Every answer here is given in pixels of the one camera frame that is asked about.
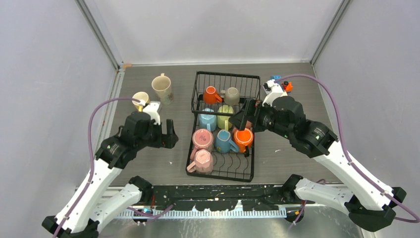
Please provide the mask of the pink faceted mug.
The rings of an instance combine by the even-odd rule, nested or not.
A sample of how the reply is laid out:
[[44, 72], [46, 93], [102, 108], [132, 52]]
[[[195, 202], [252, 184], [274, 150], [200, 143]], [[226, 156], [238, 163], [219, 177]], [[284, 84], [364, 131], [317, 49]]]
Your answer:
[[199, 150], [195, 153], [193, 162], [191, 162], [187, 168], [187, 172], [197, 172], [199, 174], [210, 174], [213, 171], [213, 156], [205, 150]]

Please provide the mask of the yellow mug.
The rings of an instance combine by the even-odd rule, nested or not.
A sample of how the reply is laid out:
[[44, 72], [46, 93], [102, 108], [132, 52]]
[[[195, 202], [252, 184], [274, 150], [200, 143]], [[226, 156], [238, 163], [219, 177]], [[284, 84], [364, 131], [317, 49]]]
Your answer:
[[142, 112], [143, 109], [150, 103], [150, 97], [146, 92], [137, 92], [132, 96], [132, 104], [137, 111]]

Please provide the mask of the cream floral tall mug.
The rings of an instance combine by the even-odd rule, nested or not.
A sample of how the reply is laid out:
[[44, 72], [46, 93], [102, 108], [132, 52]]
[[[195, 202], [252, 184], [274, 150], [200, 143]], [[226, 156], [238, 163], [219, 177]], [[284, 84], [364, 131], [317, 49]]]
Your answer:
[[171, 80], [164, 73], [155, 77], [152, 80], [151, 86], [162, 104], [170, 105], [173, 102]]

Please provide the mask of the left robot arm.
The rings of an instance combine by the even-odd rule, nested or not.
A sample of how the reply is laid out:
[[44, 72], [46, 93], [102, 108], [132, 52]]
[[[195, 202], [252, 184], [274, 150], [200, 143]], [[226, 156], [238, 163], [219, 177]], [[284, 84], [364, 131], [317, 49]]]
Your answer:
[[42, 226], [54, 238], [96, 238], [119, 213], [136, 203], [147, 205], [153, 196], [150, 182], [135, 176], [102, 205], [98, 202], [115, 178], [138, 151], [146, 148], [171, 149], [178, 142], [172, 119], [162, 132], [159, 114], [133, 112], [118, 133], [105, 139], [91, 158], [91, 169], [66, 206], [55, 216], [47, 216]]

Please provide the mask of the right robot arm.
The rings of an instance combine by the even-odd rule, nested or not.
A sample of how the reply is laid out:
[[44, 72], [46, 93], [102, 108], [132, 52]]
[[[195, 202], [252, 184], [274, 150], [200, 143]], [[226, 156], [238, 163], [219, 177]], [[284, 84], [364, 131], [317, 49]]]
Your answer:
[[230, 122], [238, 129], [250, 122], [257, 132], [269, 130], [288, 139], [294, 149], [329, 169], [346, 185], [338, 189], [293, 174], [281, 188], [288, 203], [309, 200], [326, 205], [370, 232], [381, 230], [396, 219], [394, 207], [404, 201], [406, 192], [401, 187], [383, 184], [368, 172], [342, 148], [331, 129], [307, 119], [302, 104], [294, 98], [283, 96], [270, 103], [247, 99]]

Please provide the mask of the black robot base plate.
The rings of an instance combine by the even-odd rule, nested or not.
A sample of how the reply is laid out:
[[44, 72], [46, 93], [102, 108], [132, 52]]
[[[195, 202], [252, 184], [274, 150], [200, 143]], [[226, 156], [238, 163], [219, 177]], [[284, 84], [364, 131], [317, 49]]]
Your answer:
[[232, 211], [242, 204], [245, 211], [273, 211], [278, 205], [298, 205], [302, 200], [274, 184], [155, 185], [136, 205], [153, 205], [175, 211]]

